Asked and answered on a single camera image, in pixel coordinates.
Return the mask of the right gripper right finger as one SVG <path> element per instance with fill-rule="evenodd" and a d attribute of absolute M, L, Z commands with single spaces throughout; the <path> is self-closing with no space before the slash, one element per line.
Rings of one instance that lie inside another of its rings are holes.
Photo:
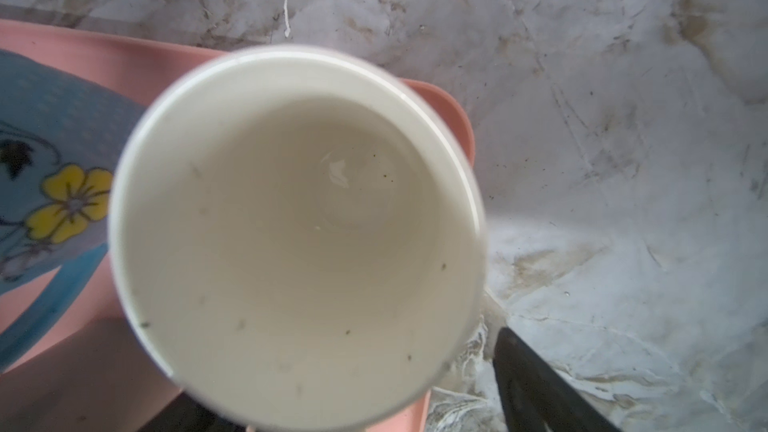
<path fill-rule="evenodd" d="M 498 332 L 493 368 L 508 430 L 619 432 L 508 327 Z"/>

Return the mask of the light blue mug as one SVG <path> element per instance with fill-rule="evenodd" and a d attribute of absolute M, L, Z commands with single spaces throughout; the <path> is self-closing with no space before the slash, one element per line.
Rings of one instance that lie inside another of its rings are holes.
<path fill-rule="evenodd" d="M 51 281 L 1 333 L 7 370 L 82 293 L 107 253 L 113 174 L 145 107 L 1 53 L 1 291 Z"/>

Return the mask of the white mug grey handle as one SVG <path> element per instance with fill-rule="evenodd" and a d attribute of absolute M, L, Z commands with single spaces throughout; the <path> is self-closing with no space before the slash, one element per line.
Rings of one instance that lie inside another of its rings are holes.
<path fill-rule="evenodd" d="M 186 73 L 120 158 L 108 242 L 160 369 L 227 419 L 358 430 L 448 372 L 479 315 L 483 200 L 390 73 L 264 46 Z"/>

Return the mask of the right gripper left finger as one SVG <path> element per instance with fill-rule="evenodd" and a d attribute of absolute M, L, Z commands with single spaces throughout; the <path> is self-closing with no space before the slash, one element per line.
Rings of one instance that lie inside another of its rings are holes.
<path fill-rule="evenodd" d="M 246 427 L 209 410 L 185 393 L 177 396 L 138 432 L 245 432 Z"/>

